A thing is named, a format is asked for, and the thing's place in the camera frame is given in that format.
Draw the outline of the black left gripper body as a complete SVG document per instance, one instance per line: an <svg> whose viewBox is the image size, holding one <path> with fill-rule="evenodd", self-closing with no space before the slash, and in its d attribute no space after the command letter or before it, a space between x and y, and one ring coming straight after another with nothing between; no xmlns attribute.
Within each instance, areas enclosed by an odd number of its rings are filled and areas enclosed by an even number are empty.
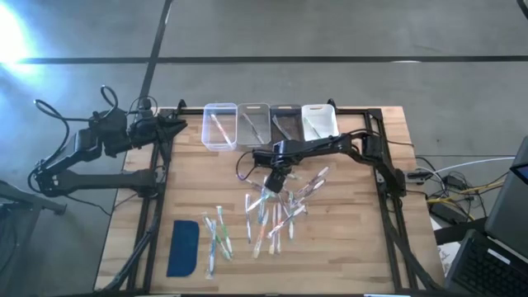
<svg viewBox="0 0 528 297"><path fill-rule="evenodd" d="M159 117L137 115L127 129L128 144L152 144L160 142Z"/></svg>

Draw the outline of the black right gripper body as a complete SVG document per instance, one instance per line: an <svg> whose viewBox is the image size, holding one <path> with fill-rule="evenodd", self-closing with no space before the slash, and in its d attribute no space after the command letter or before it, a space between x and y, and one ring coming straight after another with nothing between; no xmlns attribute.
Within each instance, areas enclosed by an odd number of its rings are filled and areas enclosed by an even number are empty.
<svg viewBox="0 0 528 297"><path fill-rule="evenodd" d="M299 164L299 141L282 140L273 146L270 167L273 172L288 172Z"/></svg>

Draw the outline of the blue toothbrush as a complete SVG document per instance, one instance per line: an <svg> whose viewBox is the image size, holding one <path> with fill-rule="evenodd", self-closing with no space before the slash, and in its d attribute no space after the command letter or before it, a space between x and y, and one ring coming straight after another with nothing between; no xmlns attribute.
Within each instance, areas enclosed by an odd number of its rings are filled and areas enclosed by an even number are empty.
<svg viewBox="0 0 528 297"><path fill-rule="evenodd" d="M210 253L209 253L209 268L207 278L212 280L215 273L215 251L216 251L216 221L207 217L205 219L207 227L210 231Z"/></svg>
<svg viewBox="0 0 528 297"><path fill-rule="evenodd" d="M266 200L269 197L269 191L266 188L267 179L268 179L268 176L264 176L264 180L263 180L263 184L261 188L261 196L260 196L258 217L257 217L257 221L259 224L263 223L264 216L266 213Z"/></svg>
<svg viewBox="0 0 528 297"><path fill-rule="evenodd" d="M272 116L272 121L273 121L274 125L276 126L276 128L280 131L280 133L281 133L286 139L290 140L290 139L291 139L290 134L289 134L289 133L288 133L288 132L287 132L287 131L286 131L286 130L280 125L279 120L278 120L278 118L277 118L276 115L273 115L273 116Z"/></svg>

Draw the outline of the green toothbrush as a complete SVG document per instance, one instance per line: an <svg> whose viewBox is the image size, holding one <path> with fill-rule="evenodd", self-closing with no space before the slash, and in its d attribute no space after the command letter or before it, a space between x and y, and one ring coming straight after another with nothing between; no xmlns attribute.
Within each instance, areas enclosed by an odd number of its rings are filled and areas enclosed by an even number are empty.
<svg viewBox="0 0 528 297"><path fill-rule="evenodd" d="M305 117L304 121L306 122L306 125L312 130L313 134L317 137L317 139L320 139L321 136L315 128L314 124L310 121L310 119L308 117Z"/></svg>
<svg viewBox="0 0 528 297"><path fill-rule="evenodd" d="M217 242L217 244L220 245L220 250L221 250L221 253L223 255L223 257L227 260L227 261L231 261L232 258L227 250L227 248L224 246L224 243L223 241L220 239L219 235L216 233L216 231L213 230L213 225L212 225L212 220L211 218L207 215L207 213L203 213L203 220L204 220L204 223L205 223L205 226L206 228L211 232L211 233L214 233L214 239L215 241Z"/></svg>
<svg viewBox="0 0 528 297"><path fill-rule="evenodd" d="M230 241L229 232L227 230L227 226L224 223L223 207L221 205L217 205L216 208L217 208L217 213L218 213L218 218L219 218L219 222L221 225L221 229L224 234L224 241L226 242L226 245L227 245L228 253L231 257L233 257L233 248L232 248L232 244Z"/></svg>
<svg viewBox="0 0 528 297"><path fill-rule="evenodd" d="M254 210L257 208L262 202L268 200L271 196L270 195L264 195L256 200L252 200L252 196L250 194L245 195L245 210L247 212Z"/></svg>
<svg viewBox="0 0 528 297"><path fill-rule="evenodd" d="M294 210L295 210L295 195L294 195L293 191L288 191L288 194L289 194L289 214L292 215L294 213ZM293 240L294 235L295 235L295 221L294 221L294 219L291 219L290 222L289 222L288 232L289 232L289 239Z"/></svg>

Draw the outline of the dark smoky plastic bin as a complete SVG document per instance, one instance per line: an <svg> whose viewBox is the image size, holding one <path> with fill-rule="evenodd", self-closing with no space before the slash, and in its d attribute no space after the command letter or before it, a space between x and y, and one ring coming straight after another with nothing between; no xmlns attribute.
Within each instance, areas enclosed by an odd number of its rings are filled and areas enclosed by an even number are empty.
<svg viewBox="0 0 528 297"><path fill-rule="evenodd" d="M299 105L274 105L270 109L271 118L271 142L277 143L286 139L276 128L272 121L272 116L276 115L280 125L290 134L291 139L304 141L304 131L302 127L301 106Z"/></svg>

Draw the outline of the clear plastic bin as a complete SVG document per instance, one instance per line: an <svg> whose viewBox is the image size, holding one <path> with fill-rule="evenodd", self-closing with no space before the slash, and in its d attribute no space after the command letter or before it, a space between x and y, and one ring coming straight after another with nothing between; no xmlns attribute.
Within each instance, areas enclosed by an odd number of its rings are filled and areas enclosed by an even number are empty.
<svg viewBox="0 0 528 297"><path fill-rule="evenodd" d="M228 145L210 115L216 115L232 144ZM202 120L201 142L213 152L234 151L237 147L237 105L234 103L209 103L205 105Z"/></svg>

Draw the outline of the light grey plastic bin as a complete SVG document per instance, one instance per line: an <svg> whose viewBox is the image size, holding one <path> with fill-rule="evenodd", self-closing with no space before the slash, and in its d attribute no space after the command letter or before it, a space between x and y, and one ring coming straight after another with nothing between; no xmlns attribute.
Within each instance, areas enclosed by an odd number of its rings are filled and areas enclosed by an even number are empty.
<svg viewBox="0 0 528 297"><path fill-rule="evenodd" d="M250 125L243 118L242 113L247 113L264 144L260 144L254 136ZM237 106L237 147L240 151L251 149L264 149L271 142L270 106L266 103L243 103Z"/></svg>

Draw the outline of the white plastic bin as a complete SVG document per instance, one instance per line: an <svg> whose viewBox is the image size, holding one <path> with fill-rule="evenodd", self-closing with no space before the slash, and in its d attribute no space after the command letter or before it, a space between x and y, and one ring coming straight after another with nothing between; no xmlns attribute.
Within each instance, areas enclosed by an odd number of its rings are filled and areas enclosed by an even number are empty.
<svg viewBox="0 0 528 297"><path fill-rule="evenodd" d="M301 114L304 139L306 141L316 140L317 137L314 135L312 130L306 125L306 122L304 121L305 117L308 117L310 119L310 121L313 123L313 125L319 132L321 138L339 135L336 112L332 105L304 105L301 107Z"/></svg>

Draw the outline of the black power adapter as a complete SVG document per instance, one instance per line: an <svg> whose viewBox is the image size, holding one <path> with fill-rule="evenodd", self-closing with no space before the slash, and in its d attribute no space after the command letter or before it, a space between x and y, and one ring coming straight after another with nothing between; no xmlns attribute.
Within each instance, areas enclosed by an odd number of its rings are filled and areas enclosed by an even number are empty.
<svg viewBox="0 0 528 297"><path fill-rule="evenodd" d="M428 171L415 170L411 172L404 172L406 183L422 184L431 174Z"/></svg>

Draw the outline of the black floor stand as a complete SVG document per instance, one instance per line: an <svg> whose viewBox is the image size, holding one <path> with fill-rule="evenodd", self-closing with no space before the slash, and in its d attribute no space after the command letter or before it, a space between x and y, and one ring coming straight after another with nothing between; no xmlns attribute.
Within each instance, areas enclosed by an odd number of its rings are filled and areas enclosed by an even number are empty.
<svg viewBox="0 0 528 297"><path fill-rule="evenodd" d="M0 180L0 198L13 201L12 206L15 205L27 212L26 221L21 214L12 216L13 249L6 262L0 267L0 297L6 297L19 274L18 263L27 251L40 212L50 210L56 215L62 215L66 205L25 192L2 180Z"/></svg>

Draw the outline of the white paper sheet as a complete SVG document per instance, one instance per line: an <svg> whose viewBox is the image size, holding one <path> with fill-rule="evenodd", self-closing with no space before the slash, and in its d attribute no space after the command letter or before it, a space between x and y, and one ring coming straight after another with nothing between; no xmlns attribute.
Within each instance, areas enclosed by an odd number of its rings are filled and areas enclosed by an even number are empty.
<svg viewBox="0 0 528 297"><path fill-rule="evenodd" d="M460 247L461 244L459 242L444 243L437 246L445 276L447 276Z"/></svg>

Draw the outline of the black open laptop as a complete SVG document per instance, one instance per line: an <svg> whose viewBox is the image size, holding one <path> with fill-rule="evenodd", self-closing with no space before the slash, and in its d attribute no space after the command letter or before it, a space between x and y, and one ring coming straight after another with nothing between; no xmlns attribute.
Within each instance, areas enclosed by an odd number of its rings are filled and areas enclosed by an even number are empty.
<svg viewBox="0 0 528 297"><path fill-rule="evenodd" d="M528 162L528 135L512 164ZM470 230L445 279L448 291L528 297L528 185L510 169L482 231Z"/></svg>

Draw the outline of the monitor with blue screen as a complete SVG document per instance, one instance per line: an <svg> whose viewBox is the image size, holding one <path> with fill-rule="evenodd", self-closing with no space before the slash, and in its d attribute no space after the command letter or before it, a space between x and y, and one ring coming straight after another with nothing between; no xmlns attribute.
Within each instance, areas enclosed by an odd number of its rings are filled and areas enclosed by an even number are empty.
<svg viewBox="0 0 528 297"><path fill-rule="evenodd" d="M515 164L510 171L528 185L528 162Z"/></svg>

